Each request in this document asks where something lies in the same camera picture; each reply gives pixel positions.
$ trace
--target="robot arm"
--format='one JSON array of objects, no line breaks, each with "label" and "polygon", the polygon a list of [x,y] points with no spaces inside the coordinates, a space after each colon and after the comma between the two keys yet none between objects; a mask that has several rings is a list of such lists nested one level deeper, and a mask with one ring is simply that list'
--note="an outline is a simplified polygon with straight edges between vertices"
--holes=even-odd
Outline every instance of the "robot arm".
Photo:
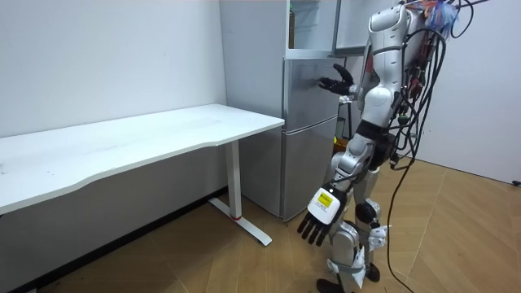
[{"label": "robot arm", "polygon": [[[332,223],[339,217],[348,202],[347,193],[353,183],[359,181],[368,171],[374,171],[386,160],[385,155],[388,151],[382,151],[382,145],[384,148],[391,147],[390,143],[386,143],[390,141],[386,129],[393,113],[401,104],[402,42],[410,24],[409,13],[405,6],[398,5],[380,11],[370,19],[370,44],[366,50],[366,60],[372,60],[373,70],[371,74],[364,74],[362,84],[367,84],[365,79],[371,76],[377,77],[379,82],[364,94],[361,123],[335,168],[333,180],[326,183],[313,197],[309,205],[309,214],[300,225],[298,231],[304,232],[303,238],[307,238],[315,228],[309,238],[311,243],[314,243],[314,237],[320,234],[317,244],[322,244]],[[324,81],[322,84],[322,87],[331,87],[331,84]],[[320,202],[321,199],[329,200],[328,197],[331,198],[332,203],[338,200],[337,210],[328,208]]]}]

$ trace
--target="robot knee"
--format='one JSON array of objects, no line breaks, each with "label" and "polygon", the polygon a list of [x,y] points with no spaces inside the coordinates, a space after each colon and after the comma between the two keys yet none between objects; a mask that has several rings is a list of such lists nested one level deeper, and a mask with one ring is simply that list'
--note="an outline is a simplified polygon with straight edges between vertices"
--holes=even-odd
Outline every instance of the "robot knee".
[{"label": "robot knee", "polygon": [[371,228],[380,227],[380,206],[371,199],[366,199],[363,203],[355,207],[355,215],[359,221],[370,225]]}]

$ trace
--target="freezer door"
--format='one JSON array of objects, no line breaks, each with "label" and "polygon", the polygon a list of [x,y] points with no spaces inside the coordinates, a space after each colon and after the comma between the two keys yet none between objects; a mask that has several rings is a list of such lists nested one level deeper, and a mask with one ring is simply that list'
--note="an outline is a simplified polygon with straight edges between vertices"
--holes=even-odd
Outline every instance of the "freezer door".
[{"label": "freezer door", "polygon": [[336,117],[282,138],[282,218],[308,206],[331,163]]},{"label": "freezer door", "polygon": [[396,5],[396,0],[340,0],[334,33],[334,55],[363,55],[374,13]]},{"label": "freezer door", "polygon": [[284,61],[284,129],[287,133],[315,125],[338,114],[339,95],[317,86],[320,77],[339,79],[333,64],[343,59]]}]

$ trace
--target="desk top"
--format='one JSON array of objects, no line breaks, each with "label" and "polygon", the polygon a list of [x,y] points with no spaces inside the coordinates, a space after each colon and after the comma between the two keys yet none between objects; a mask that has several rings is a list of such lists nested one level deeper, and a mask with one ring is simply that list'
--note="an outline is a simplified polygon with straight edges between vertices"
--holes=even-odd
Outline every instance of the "desk top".
[{"label": "desk top", "polygon": [[279,118],[210,104],[0,138],[0,215],[283,124]]}]

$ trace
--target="robot leg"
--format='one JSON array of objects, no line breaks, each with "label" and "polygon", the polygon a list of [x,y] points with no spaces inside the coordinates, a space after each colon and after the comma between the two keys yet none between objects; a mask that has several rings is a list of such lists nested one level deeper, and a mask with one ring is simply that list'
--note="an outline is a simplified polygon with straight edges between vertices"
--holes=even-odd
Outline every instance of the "robot leg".
[{"label": "robot leg", "polygon": [[317,289],[321,293],[351,293],[361,285],[366,270],[363,248],[360,247],[355,224],[340,218],[337,230],[331,235],[332,257],[327,260],[327,266],[336,274],[338,283],[319,279]]},{"label": "robot leg", "polygon": [[[367,268],[367,278],[372,282],[380,280],[380,272],[373,264],[375,246],[370,245],[370,234],[373,229],[380,227],[380,206],[370,199],[371,192],[374,189],[376,180],[378,179],[380,168],[369,171],[364,178],[355,184],[355,216],[356,227],[360,238],[360,244],[365,248],[365,260]],[[376,247],[382,246],[383,243],[376,243]]]}]

